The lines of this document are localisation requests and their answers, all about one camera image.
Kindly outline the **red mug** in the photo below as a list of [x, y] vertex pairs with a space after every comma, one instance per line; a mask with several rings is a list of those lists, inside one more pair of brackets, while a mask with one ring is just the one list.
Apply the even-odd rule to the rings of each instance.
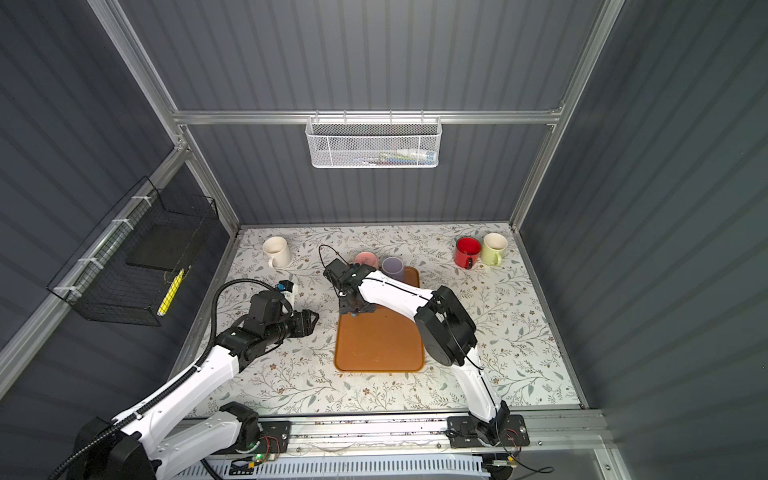
[[461, 237], [455, 242], [454, 263], [456, 266], [470, 270], [478, 262], [482, 244], [475, 238]]

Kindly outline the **purple mug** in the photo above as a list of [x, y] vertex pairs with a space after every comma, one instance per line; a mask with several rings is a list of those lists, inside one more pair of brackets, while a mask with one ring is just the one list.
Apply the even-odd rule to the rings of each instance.
[[386, 276], [397, 281], [405, 281], [405, 265], [400, 258], [387, 257], [381, 262], [380, 267]]

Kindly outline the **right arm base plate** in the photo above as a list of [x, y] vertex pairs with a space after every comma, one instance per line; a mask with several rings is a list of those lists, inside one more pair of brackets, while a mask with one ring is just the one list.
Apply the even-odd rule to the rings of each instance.
[[525, 419], [517, 414], [510, 414], [498, 426], [486, 426], [469, 415], [449, 417], [445, 434], [454, 449], [474, 447], [512, 449], [530, 445]]

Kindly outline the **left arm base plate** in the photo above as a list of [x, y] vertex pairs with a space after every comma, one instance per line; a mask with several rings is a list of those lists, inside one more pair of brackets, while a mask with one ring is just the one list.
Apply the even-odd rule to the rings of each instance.
[[235, 442], [215, 455], [282, 454], [287, 451], [292, 424], [288, 421], [260, 421], [241, 427]]

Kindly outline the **light green mug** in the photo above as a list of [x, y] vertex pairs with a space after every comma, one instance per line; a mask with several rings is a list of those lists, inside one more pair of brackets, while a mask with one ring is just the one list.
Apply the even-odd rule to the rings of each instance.
[[508, 248], [508, 240], [499, 233], [488, 233], [483, 237], [480, 258], [487, 266], [500, 266]]

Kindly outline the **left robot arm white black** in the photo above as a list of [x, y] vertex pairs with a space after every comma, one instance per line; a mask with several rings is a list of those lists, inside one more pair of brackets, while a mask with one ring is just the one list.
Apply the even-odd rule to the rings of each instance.
[[213, 333], [204, 353], [185, 370], [111, 420], [96, 418], [78, 433], [72, 454], [53, 479], [170, 479], [208, 456], [233, 449], [264, 459], [284, 440], [264, 431], [253, 409], [229, 402], [201, 423], [173, 430], [205, 397], [235, 378], [285, 340], [313, 333], [319, 315], [296, 310], [270, 288], [254, 295], [249, 312], [222, 333]]

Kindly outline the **white mug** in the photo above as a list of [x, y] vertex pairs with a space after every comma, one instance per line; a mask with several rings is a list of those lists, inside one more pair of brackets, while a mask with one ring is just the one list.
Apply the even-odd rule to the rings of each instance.
[[282, 236], [272, 236], [266, 239], [262, 250], [267, 257], [267, 263], [272, 269], [283, 269], [291, 265], [293, 256], [287, 240]]

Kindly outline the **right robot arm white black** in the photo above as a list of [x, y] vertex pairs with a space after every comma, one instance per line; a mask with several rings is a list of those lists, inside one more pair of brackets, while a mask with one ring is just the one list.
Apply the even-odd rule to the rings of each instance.
[[510, 409], [481, 366], [476, 325], [450, 288], [414, 287], [369, 265], [339, 259], [324, 267], [323, 276], [342, 313], [369, 313], [381, 306], [413, 321], [426, 352], [455, 375], [479, 440], [488, 446], [500, 443]]

